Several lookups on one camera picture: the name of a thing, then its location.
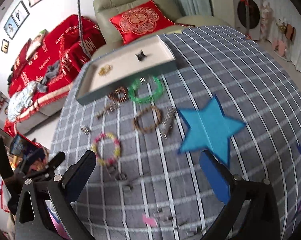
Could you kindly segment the black hair claw clip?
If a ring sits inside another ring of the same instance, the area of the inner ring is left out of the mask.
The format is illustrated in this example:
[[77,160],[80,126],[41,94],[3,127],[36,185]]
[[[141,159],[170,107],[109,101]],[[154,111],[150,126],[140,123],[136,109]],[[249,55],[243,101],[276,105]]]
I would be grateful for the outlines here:
[[140,50],[140,52],[135,54],[135,56],[137,57],[139,62],[143,61],[147,57],[143,50]]

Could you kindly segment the gold hair ties charm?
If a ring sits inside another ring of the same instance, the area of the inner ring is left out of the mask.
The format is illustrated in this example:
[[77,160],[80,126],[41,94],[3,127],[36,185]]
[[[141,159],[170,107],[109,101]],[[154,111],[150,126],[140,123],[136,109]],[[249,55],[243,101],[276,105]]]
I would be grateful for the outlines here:
[[105,76],[108,74],[108,72],[110,72],[112,70],[112,66],[107,64],[105,66],[102,66],[99,70],[99,76]]

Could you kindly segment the yellow star sticker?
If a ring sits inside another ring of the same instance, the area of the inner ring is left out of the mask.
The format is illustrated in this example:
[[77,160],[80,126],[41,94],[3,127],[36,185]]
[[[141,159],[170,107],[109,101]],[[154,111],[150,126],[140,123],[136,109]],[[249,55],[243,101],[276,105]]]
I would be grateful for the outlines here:
[[182,34],[182,30],[174,30],[174,31],[170,31],[168,34]]

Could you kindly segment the white washing machine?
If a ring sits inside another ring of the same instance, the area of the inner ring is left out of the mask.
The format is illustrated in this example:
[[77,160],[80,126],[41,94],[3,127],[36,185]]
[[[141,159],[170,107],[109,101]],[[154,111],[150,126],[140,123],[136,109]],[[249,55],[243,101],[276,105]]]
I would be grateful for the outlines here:
[[235,29],[249,34],[250,39],[259,40],[261,29],[262,0],[233,0]]

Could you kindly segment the white clothing on bed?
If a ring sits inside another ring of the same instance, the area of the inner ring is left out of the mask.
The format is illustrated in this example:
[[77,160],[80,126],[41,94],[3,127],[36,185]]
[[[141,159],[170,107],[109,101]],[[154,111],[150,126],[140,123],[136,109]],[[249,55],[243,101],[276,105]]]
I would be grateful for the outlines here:
[[10,122],[15,122],[23,109],[33,104],[32,98],[37,90],[37,85],[37,81],[31,81],[23,90],[13,94],[7,108],[7,118]]

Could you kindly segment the grey cloth on bed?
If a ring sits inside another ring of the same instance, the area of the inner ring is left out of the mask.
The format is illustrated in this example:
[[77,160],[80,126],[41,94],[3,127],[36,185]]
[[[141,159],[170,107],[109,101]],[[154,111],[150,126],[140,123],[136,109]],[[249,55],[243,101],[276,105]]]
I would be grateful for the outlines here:
[[55,78],[59,73],[60,61],[57,60],[54,64],[47,67],[46,73],[42,80],[37,85],[37,91],[39,93],[46,93],[48,90],[48,82]]

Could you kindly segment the cream jewelry tray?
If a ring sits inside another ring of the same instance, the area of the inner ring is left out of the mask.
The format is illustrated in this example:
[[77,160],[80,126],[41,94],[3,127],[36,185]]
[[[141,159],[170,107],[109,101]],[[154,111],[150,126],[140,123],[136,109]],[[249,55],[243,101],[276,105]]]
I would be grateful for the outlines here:
[[[135,56],[140,50],[147,55],[141,62]],[[113,67],[112,70],[99,76],[100,68],[107,64]],[[151,36],[85,64],[75,98],[80,105],[87,105],[120,86],[130,86],[140,77],[159,76],[176,69],[175,56],[163,37]]]

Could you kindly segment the red embroidered cushion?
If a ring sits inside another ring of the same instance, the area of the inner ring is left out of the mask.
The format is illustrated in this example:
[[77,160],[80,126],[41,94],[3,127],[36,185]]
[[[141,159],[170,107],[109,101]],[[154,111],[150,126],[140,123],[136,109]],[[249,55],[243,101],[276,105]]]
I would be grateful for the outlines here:
[[129,44],[143,36],[178,25],[195,27],[193,24],[174,23],[163,15],[153,0],[122,12],[109,21],[121,34],[123,44]]

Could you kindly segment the blue star sticker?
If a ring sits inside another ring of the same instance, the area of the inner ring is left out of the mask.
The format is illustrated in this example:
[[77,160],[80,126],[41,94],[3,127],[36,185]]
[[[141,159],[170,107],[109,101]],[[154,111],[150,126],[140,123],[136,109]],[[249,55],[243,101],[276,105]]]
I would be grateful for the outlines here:
[[209,150],[219,162],[229,167],[230,138],[246,123],[225,115],[216,96],[202,109],[178,108],[177,112],[188,128],[178,154]]

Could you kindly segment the large framed photo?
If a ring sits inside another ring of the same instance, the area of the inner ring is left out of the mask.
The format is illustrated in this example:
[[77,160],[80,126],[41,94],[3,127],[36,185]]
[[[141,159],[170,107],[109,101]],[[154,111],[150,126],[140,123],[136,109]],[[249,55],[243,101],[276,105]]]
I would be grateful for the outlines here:
[[29,14],[30,13],[24,2],[20,1],[4,25],[4,30],[9,39],[12,40],[15,37],[16,33],[28,18]]

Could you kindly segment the green jade bangle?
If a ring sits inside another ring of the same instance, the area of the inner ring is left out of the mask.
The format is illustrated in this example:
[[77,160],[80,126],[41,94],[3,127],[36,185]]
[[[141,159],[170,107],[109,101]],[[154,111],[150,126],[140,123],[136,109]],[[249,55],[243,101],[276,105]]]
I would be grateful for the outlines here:
[[159,99],[164,91],[162,82],[155,76],[140,77],[127,88],[128,97],[135,103],[151,103]]

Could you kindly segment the red broom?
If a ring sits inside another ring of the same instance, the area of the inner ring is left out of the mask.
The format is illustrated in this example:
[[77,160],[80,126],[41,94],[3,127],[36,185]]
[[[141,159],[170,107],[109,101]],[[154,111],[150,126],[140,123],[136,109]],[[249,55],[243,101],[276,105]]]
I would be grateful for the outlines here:
[[251,40],[250,35],[250,9],[249,9],[249,0],[244,0],[245,2],[245,15],[246,15],[246,31],[245,35],[248,40]]

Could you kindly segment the red wedding blanket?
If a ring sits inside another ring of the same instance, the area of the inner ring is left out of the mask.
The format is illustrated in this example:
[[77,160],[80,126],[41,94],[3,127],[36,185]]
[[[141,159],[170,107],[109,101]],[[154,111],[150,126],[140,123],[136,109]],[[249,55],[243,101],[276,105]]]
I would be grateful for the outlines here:
[[86,49],[93,54],[105,45],[101,31],[97,24],[82,17],[83,40],[80,40],[78,16],[71,15],[60,23],[54,30],[45,34],[39,41],[39,46],[29,54],[31,40],[28,40],[16,58],[8,78],[8,94],[23,90],[31,81],[41,81],[47,67],[60,61],[58,75],[48,82],[46,93],[35,92],[33,104],[23,109],[15,122],[8,119],[4,123],[4,131],[15,136],[16,133],[25,134],[39,123],[59,111],[65,102],[73,81],[81,71],[82,66],[89,61],[84,53]]

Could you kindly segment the silver hair clip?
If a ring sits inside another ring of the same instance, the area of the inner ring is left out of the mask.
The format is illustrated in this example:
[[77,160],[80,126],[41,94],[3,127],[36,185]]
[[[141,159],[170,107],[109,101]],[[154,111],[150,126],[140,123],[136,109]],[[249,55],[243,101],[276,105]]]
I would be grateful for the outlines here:
[[175,113],[176,113],[176,108],[174,108],[174,107],[170,107],[166,111],[166,114],[162,121],[161,130],[160,130],[161,137],[164,139],[168,138],[170,130],[172,129],[173,120],[175,118]]

